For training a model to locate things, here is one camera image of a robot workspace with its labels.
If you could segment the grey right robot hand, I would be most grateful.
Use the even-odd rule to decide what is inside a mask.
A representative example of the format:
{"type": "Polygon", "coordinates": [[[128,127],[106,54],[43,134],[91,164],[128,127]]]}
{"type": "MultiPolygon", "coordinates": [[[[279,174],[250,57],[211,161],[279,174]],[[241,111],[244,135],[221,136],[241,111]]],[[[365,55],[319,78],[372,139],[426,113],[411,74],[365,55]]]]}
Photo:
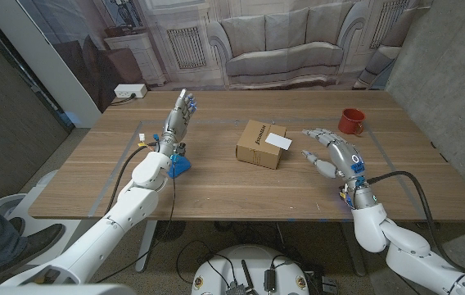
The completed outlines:
{"type": "Polygon", "coordinates": [[[312,152],[301,153],[317,171],[331,179],[337,176],[344,180],[340,186],[341,199],[353,210],[374,207],[377,198],[365,178],[365,164],[356,147],[329,129],[303,129],[302,133],[316,139],[329,151],[331,162],[322,161],[312,152]]]}

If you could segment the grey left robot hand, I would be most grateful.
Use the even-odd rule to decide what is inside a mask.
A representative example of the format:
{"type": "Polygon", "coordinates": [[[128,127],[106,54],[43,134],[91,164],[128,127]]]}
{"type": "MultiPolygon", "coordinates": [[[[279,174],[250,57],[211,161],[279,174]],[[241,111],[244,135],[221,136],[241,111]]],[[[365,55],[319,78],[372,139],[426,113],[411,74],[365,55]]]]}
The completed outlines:
{"type": "Polygon", "coordinates": [[[163,132],[160,136],[158,152],[170,157],[174,153],[175,145],[181,143],[188,123],[196,111],[194,96],[183,88],[176,100],[174,108],[165,120],[163,132]]]}

